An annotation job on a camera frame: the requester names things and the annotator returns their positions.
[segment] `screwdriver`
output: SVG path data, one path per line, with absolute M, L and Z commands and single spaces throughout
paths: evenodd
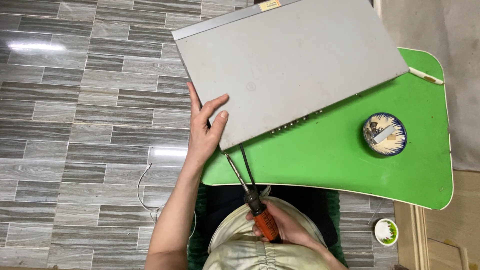
M 248 188 L 243 179 L 240 177 L 237 168 L 235 168 L 235 165 L 233 165 L 233 161 L 230 156 L 227 153 L 225 153 L 225 156 L 227 157 L 227 160 L 230 163 L 233 171 L 237 175 L 241 186 L 245 190 L 245 196 L 243 198 L 245 203 L 250 207 L 250 210 L 252 210 L 255 225 L 257 225 L 258 229 L 260 229 L 262 234 L 270 241 L 270 243 L 282 243 L 275 220 L 270 212 L 268 212 L 267 206 L 260 201 L 260 198 L 258 197 L 258 191 L 256 189 L 251 190 Z

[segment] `fingernail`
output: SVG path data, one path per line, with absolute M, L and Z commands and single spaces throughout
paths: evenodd
M 226 110 L 223 110 L 221 113 L 220 113 L 220 117 L 222 118 L 227 118 L 228 116 L 228 112 Z

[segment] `forearm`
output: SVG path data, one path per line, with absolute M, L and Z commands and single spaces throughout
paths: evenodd
M 148 254 L 186 250 L 202 169 L 203 164 L 187 156 L 156 222 Z
M 324 259 L 325 262 L 327 263 L 328 269 L 331 270 L 347 270 L 345 265 L 343 265 L 341 262 L 339 262 L 335 256 L 333 256 L 330 251 L 321 243 L 318 243 L 317 241 L 311 241 L 309 244 L 306 245 L 306 247 L 314 250 L 318 254 L 320 254 Z

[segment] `black cable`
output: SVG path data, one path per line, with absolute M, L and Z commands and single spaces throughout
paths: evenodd
M 245 167 L 247 167 L 248 176 L 250 177 L 250 181 L 252 182 L 253 190 L 258 193 L 257 186 L 255 185 L 255 180 L 253 179 L 252 172 L 250 171 L 250 167 L 248 166 L 247 156 L 245 155 L 245 150 L 243 150 L 243 145 L 240 145 L 241 154 L 243 156 L 243 161 L 245 162 Z

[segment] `green table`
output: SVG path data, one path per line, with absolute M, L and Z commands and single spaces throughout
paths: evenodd
M 439 62 L 424 51 L 399 49 L 407 64 L 443 80 Z M 365 143 L 362 127 L 376 112 L 398 117 L 408 142 L 400 154 L 383 157 Z M 310 119 L 273 135 L 243 143 L 258 183 L 313 186 L 371 194 L 430 209 L 442 209 L 453 194 L 444 86 L 412 74 L 366 90 L 311 114 Z M 244 179 L 238 146 L 227 152 Z M 217 150 L 202 182 L 238 184 Z

